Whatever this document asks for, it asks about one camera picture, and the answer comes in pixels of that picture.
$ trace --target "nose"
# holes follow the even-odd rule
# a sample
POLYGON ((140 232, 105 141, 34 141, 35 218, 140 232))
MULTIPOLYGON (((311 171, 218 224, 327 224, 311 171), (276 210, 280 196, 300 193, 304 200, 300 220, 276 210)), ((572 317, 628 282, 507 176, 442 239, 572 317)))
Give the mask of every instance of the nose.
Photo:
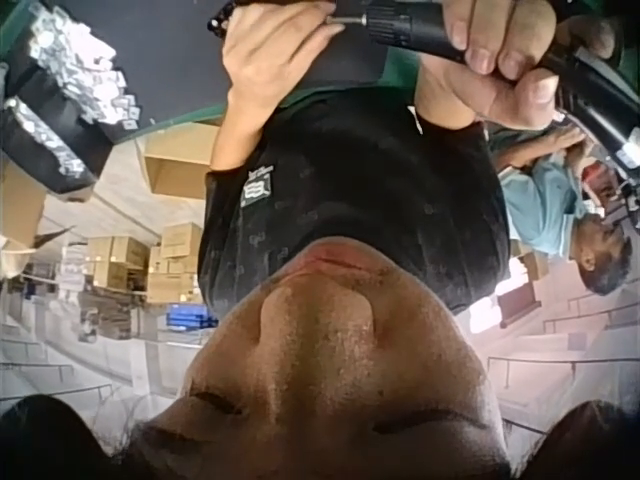
POLYGON ((256 352, 272 419, 302 427, 353 395, 372 371, 374 323, 364 296, 324 274, 277 287, 260 312, 256 352))

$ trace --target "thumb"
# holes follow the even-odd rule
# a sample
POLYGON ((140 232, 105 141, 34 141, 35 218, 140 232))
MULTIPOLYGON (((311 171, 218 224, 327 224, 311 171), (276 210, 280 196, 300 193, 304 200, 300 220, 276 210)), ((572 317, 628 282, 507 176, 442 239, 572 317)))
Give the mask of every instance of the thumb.
POLYGON ((514 87, 464 65, 452 64, 446 83, 478 115, 508 128, 539 130, 549 125, 555 115, 558 77, 548 70, 528 72, 514 87))
POLYGON ((505 105, 504 108, 513 115, 513 121, 523 128, 545 128, 555 116, 558 81, 558 76, 549 70, 533 70, 523 76, 516 85, 515 103, 505 105))

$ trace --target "cardboard box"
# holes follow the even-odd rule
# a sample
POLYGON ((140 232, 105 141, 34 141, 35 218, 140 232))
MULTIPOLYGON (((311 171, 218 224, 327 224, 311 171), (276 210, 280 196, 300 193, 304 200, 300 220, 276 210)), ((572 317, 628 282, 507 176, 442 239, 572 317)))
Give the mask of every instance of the cardboard box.
POLYGON ((1 154, 0 158, 0 278, 19 275, 44 243, 36 243, 46 189, 1 154))
POLYGON ((169 264, 168 273, 198 273, 198 256, 170 258, 167 260, 169 264))
POLYGON ((111 262, 123 263, 132 269, 144 269, 149 260, 149 247, 133 237, 113 237, 111 262))
POLYGON ((93 277, 96 273, 96 264, 95 262, 85 262, 83 268, 83 272, 85 275, 89 277, 93 277))
POLYGON ((196 285, 195 275, 151 273, 147 280, 147 303, 188 302, 194 293, 199 292, 196 285))
POLYGON ((160 255, 162 258, 198 255, 202 229, 194 223, 167 227, 162 232, 160 255))
POLYGON ((149 273, 169 273, 169 260, 162 258, 159 246, 149 250, 149 273))
POLYGON ((127 267, 121 263, 96 262, 93 285, 113 290, 127 290, 127 267))
POLYGON ((144 152, 138 149, 138 157, 151 193, 203 200, 218 129, 189 123, 149 135, 144 152))
POLYGON ((534 250, 520 257, 520 261, 527 269, 531 282, 541 280, 549 274, 549 260, 544 253, 534 250))
POLYGON ((108 262, 111 258, 113 237, 94 237, 87 241, 87 262, 108 262))
POLYGON ((511 242, 511 257, 512 258, 518 258, 518 257, 521 257, 521 256, 526 255, 527 253, 533 251, 530 246, 525 245, 524 243, 522 243, 522 242, 520 242, 518 240, 510 240, 510 242, 511 242))

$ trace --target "hand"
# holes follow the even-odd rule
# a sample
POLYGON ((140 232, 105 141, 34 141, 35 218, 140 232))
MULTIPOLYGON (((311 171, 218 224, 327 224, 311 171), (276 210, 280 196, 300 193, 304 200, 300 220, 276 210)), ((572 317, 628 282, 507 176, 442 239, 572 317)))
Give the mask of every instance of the hand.
POLYGON ((335 5, 252 4, 237 8, 222 48, 229 104, 266 121, 344 25, 326 25, 335 5))
POLYGON ((567 147, 565 155, 565 163, 568 168, 579 168, 583 161, 591 155, 594 143, 590 138, 574 143, 567 147))
POLYGON ((549 132, 545 139, 551 153, 566 150, 584 142, 586 135, 578 127, 562 127, 549 132))
POLYGON ((556 41, 569 45, 577 39, 591 53, 607 60, 616 48, 616 33, 611 22, 597 15, 578 15, 565 20, 556 30, 556 41))
MULTIPOLYGON (((549 3, 443 0, 443 10, 451 43, 466 51, 467 66, 424 55, 423 67, 461 106, 492 122, 529 130, 548 125, 558 77, 534 67, 555 35, 556 16, 549 3), (517 85, 489 76, 494 70, 517 85)), ((453 110, 462 112, 458 106, 453 110)))

